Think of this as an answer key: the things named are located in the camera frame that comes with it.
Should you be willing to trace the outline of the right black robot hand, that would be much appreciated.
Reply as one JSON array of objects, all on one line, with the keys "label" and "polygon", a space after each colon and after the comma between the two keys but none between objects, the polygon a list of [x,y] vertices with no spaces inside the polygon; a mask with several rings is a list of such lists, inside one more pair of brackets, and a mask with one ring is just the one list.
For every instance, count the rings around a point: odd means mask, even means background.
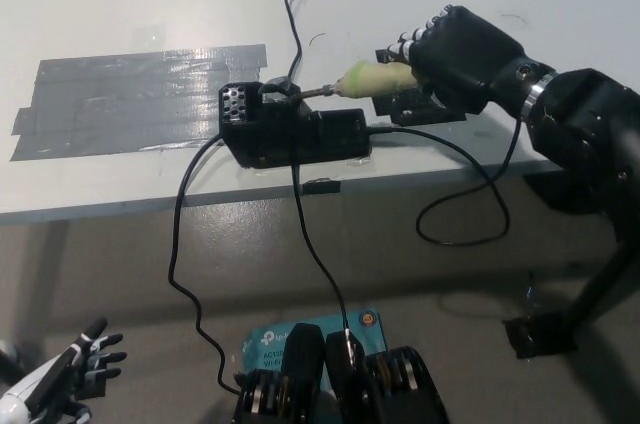
[{"label": "right black robot hand", "polygon": [[493,102],[516,118],[534,84],[555,73],[464,6],[446,6],[425,26],[401,34],[387,53],[409,65],[444,105],[469,114]]}]

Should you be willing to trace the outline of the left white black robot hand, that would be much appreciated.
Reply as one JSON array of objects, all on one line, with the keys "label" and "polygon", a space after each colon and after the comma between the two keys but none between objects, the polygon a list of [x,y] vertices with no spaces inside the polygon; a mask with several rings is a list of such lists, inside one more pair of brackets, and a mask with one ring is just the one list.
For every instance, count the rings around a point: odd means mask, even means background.
[{"label": "left white black robot hand", "polygon": [[96,319],[62,353],[12,384],[1,397],[1,421],[89,423],[93,414],[84,402],[106,395],[107,381],[121,374],[116,365],[127,358],[106,350],[123,340],[121,333],[106,335],[107,325]]}]

